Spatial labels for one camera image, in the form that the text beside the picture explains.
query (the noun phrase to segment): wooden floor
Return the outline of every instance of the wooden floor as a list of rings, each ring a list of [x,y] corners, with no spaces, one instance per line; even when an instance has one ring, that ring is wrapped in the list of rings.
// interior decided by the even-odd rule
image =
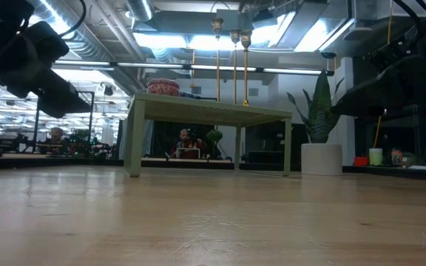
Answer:
[[[426,181],[0,171],[0,265],[426,265]]]

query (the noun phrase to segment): black machine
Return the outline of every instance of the black machine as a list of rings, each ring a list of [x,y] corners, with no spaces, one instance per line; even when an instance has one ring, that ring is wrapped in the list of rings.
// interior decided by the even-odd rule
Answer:
[[[380,116],[385,111],[426,103],[426,19],[421,21],[402,0],[394,0],[415,25],[400,38],[369,55],[377,77],[347,91],[332,112],[355,117]],[[426,9],[426,4],[419,1]]]
[[[69,52],[62,37],[76,30],[86,15],[66,33],[58,34],[47,22],[31,27],[34,7],[25,0],[0,0],[0,84],[19,98],[38,96],[38,107],[56,118],[66,113],[89,112],[75,87],[55,74],[52,63]]]

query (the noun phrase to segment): white planter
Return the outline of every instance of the white planter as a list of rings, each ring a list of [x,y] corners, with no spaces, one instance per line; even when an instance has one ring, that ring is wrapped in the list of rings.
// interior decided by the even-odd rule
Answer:
[[[342,148],[338,144],[302,144],[302,174],[343,174]]]

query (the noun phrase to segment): snake plant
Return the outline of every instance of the snake plant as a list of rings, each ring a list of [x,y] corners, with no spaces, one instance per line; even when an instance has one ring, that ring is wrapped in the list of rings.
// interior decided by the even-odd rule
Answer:
[[[341,85],[343,80],[344,78],[337,84],[334,95],[337,93],[339,85]],[[310,98],[310,95],[305,90],[303,90],[303,93],[305,94],[305,98],[308,102],[308,118],[306,118],[299,110],[294,96],[292,96],[290,93],[287,93],[288,100],[291,101],[297,108],[303,123],[307,127],[310,141],[312,143],[326,143],[328,141],[328,135],[337,125],[339,120],[339,115],[336,115],[330,111],[332,107],[332,98],[326,71],[323,70],[318,77],[313,99]]]

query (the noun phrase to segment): light wood table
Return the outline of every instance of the light wood table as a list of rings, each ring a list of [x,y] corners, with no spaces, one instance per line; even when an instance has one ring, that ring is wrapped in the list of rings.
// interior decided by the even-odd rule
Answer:
[[[141,174],[144,120],[196,123],[236,128],[234,168],[240,166],[241,129],[285,121],[284,176],[290,174],[291,113],[273,109],[217,103],[165,95],[136,93],[128,115],[124,168],[131,177]]]

